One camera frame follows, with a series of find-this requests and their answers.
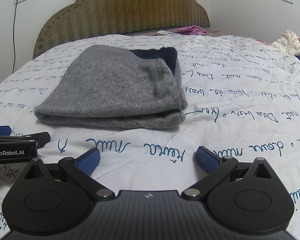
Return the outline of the purple garment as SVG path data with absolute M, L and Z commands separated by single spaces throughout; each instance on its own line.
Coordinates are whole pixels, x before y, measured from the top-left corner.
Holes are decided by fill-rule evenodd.
M 203 35 L 203 34 L 206 34 L 206 30 L 197 25 L 175 28 L 175 29 L 171 30 L 171 32 L 174 32 L 174 33 L 180 34 L 180 35 Z

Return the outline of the grey navy knit sweater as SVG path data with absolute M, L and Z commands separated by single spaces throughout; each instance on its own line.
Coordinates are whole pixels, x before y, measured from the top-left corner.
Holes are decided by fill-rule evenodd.
M 128 50 L 94 45 L 67 68 L 39 105 L 37 119 L 51 125 L 170 129 L 187 107 L 175 48 Z

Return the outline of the white script-print quilt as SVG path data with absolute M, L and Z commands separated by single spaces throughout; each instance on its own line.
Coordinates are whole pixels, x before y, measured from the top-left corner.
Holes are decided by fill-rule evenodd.
M 175 131 L 40 124 L 35 108 L 93 45 L 174 47 L 188 102 L 185 121 Z M 241 162 L 264 157 L 294 202 L 288 231 L 300 239 L 300 61 L 255 39 L 107 35 L 56 46 L 0 84 L 4 125 L 13 135 L 50 133 L 38 152 L 45 163 L 97 147 L 101 162 L 92 176 L 114 192 L 185 190 L 204 176 L 194 156 L 199 146 Z

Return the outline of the olive tufted headboard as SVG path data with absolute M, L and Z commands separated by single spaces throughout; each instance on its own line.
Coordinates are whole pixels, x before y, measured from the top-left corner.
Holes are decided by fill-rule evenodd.
M 33 57 L 84 38 L 188 25 L 210 26 L 206 10 L 196 0 L 76 0 L 47 20 Z

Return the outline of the cream white garment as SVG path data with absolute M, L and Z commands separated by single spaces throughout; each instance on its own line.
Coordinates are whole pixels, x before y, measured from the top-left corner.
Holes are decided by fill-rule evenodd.
M 270 44 L 277 50 L 292 56 L 300 56 L 300 41 L 296 33 L 286 30 L 276 41 Z

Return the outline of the white power strip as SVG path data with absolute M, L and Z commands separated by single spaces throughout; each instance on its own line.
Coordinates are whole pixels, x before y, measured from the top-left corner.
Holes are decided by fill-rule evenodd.
M 171 36 L 171 37 L 178 37 L 180 34 L 171 32 L 171 31 L 165 31 L 165 30 L 159 30 L 157 31 L 158 36 Z

